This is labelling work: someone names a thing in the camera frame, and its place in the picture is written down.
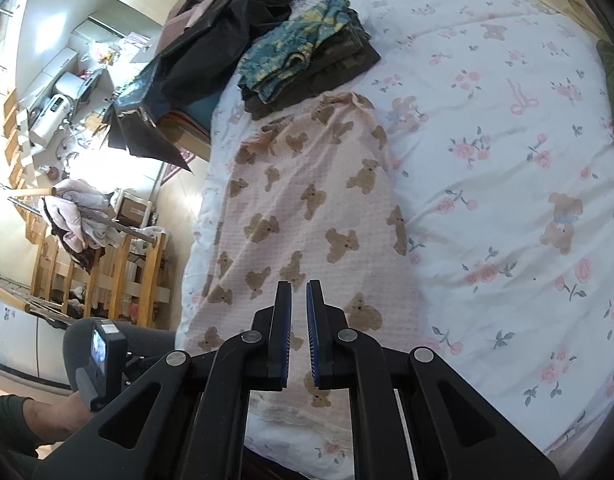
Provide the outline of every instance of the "floor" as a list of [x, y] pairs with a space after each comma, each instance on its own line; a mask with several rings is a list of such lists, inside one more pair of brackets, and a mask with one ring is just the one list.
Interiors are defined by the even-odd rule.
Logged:
[[196, 157], [189, 164], [192, 172], [180, 171], [165, 182], [155, 201], [158, 225], [171, 231], [165, 249], [171, 297], [156, 317], [156, 326], [161, 329], [175, 330], [180, 322], [184, 266], [194, 241], [193, 225], [202, 205], [200, 191], [208, 167], [208, 162]]

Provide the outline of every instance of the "floral bedsheet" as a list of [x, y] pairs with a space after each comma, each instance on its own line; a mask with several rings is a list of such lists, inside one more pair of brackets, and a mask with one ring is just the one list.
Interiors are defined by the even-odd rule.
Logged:
[[[426, 343], [557, 451], [614, 400], [614, 138], [596, 38], [537, 0], [350, 2], [382, 61], [342, 89], [388, 133]], [[260, 126], [236, 83], [213, 117], [179, 344], [227, 168]], [[247, 445], [314, 478], [353, 475], [335, 435], [250, 416]], [[575, 458], [550, 456], [561, 470]]]

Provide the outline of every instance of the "bed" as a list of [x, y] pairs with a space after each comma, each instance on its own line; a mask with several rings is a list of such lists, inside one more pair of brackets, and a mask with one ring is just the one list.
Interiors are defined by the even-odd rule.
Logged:
[[[294, 13], [319, 0], [295, 0]], [[597, 38], [538, 0], [350, 0], [382, 56], [344, 85], [388, 134], [425, 343], [565, 472], [614, 402], [614, 138]], [[182, 348], [240, 141], [237, 76], [183, 279]], [[250, 412], [245, 443], [315, 478], [349, 449]]]

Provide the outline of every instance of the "brown box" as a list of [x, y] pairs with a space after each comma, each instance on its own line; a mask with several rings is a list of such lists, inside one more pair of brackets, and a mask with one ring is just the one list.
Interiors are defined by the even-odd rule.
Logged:
[[128, 227], [140, 227], [145, 216], [147, 206], [130, 198], [123, 198], [120, 204], [118, 221]]

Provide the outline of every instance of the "gray pants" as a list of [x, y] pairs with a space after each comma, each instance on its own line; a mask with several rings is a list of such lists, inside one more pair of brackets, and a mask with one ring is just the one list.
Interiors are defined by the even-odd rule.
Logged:
[[[62, 358], [71, 389], [76, 392], [76, 369], [89, 362], [89, 346], [94, 321], [99, 318], [84, 317], [72, 323], [62, 340]], [[144, 357], [158, 357], [174, 349], [175, 332], [135, 326], [116, 321], [116, 326], [127, 338], [129, 352]]]

